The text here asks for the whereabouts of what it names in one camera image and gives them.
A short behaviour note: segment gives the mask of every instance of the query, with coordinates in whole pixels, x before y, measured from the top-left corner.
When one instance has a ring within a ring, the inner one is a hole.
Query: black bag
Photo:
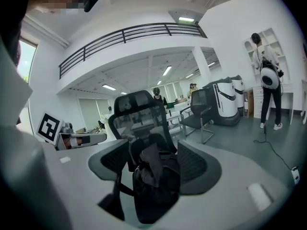
[[[179,196],[180,175],[177,156],[168,151],[151,153],[133,173],[133,190],[143,202],[161,205],[175,203]]]
[[[141,223],[156,222],[178,200],[180,171],[177,155],[160,151],[154,143],[140,155],[132,176],[134,202]]]

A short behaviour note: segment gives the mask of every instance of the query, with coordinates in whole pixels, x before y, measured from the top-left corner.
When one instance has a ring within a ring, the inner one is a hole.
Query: black backpack
[[[148,206],[174,204],[180,188],[177,155],[151,145],[140,157],[143,161],[132,178],[135,195]]]
[[[168,151],[160,134],[150,135],[149,140],[139,139],[131,147],[137,164],[132,175],[134,204],[143,224],[162,217],[177,202],[180,190],[177,155]]]

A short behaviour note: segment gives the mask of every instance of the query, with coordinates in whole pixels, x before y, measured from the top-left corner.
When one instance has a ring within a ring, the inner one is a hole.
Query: white cabinet
[[[290,73],[287,64],[287,60],[285,55],[283,54],[282,47],[274,33],[272,28],[263,30],[258,33],[261,37],[262,44],[264,46],[270,45],[271,48],[275,51],[278,60],[279,60],[279,68],[284,72],[283,79],[285,82],[290,82]],[[244,48],[247,52],[248,61],[253,69],[253,74],[256,79],[256,83],[260,84],[260,71],[255,68],[254,60],[253,60],[253,53],[256,50],[256,45],[252,42],[251,38],[248,38],[243,41]]]

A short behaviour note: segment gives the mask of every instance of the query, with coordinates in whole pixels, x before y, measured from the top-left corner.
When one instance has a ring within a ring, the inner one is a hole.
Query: white column
[[[208,63],[206,61],[205,56],[203,55],[203,52],[201,50],[201,47],[194,47],[192,50],[192,53],[194,55],[194,58],[196,60],[197,66],[201,73],[201,78],[203,80],[203,86],[206,84],[212,82],[211,73],[208,67]]]

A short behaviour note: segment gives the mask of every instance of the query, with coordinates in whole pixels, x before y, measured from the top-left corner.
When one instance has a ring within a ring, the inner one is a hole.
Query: fluorescent light
[[[171,66],[168,66],[166,68],[165,72],[163,73],[163,76],[165,76],[168,73],[168,71],[171,70],[171,68],[172,68]]]
[[[110,87],[109,85],[102,85],[102,87],[105,87],[105,88],[107,88],[107,89],[109,89],[109,90],[116,90],[116,89],[114,89],[113,87]]]
[[[185,18],[185,17],[179,17],[180,21],[189,21],[189,22],[193,22],[194,19],[190,19],[190,18]]]
[[[212,66],[212,65],[214,65],[214,64],[215,64],[215,62],[212,62],[211,64],[208,65],[208,67],[209,67],[209,66]]]

